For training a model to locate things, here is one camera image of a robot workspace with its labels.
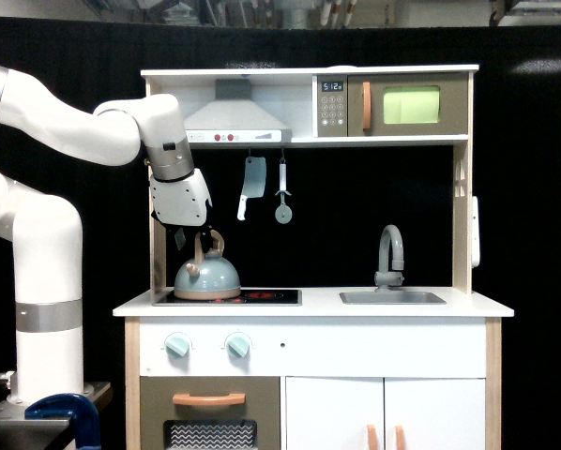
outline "oven door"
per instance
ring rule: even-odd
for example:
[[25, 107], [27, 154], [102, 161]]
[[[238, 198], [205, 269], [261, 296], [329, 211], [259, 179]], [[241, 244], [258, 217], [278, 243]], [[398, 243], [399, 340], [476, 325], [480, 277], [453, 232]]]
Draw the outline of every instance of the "oven door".
[[141, 377], [143, 450], [252, 447], [281, 449], [278, 377]]

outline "blue clamp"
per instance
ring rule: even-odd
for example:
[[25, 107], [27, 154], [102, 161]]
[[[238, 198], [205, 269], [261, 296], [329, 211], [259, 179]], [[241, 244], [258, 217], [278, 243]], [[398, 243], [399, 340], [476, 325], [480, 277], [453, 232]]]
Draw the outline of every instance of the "blue clamp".
[[87, 397], [79, 394], [57, 394], [33, 403], [24, 412], [25, 419], [49, 417], [73, 419], [77, 449], [101, 450], [99, 413]]

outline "cleaver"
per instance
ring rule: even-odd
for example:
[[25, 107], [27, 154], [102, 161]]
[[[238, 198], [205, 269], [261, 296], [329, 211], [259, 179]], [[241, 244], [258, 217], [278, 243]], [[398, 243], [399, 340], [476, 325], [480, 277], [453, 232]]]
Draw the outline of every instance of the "cleaver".
[[239, 210], [236, 218], [245, 220], [247, 199], [256, 199], [264, 196], [265, 188], [265, 157], [247, 157], [245, 159], [245, 180], [239, 199]]

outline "oven handle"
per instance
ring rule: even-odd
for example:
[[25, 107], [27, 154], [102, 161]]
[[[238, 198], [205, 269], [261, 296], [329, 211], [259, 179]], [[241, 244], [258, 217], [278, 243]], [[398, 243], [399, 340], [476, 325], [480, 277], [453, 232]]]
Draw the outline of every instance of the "oven handle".
[[175, 394], [172, 403], [183, 406], [241, 405], [245, 403], [245, 394], [229, 394], [223, 397], [192, 397], [191, 394]]

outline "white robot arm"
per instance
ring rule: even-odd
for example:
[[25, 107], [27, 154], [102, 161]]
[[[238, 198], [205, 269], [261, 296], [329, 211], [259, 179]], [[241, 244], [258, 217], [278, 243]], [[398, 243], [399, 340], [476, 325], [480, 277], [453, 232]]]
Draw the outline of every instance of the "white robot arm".
[[93, 114], [57, 99], [36, 78], [0, 67], [0, 124], [24, 131], [74, 158], [115, 166], [135, 159], [144, 142], [160, 222], [199, 226], [211, 198], [194, 168], [178, 101], [160, 94], [109, 101]]
[[[104, 103], [93, 114], [54, 97], [34, 77], [0, 67], [0, 124], [18, 128], [54, 150], [103, 165], [139, 154], [153, 175], [160, 222], [199, 226], [211, 199], [193, 166], [183, 116], [174, 96]], [[0, 173], [0, 237], [14, 250], [17, 393], [29, 404], [83, 387], [82, 225], [64, 199], [44, 195]]]

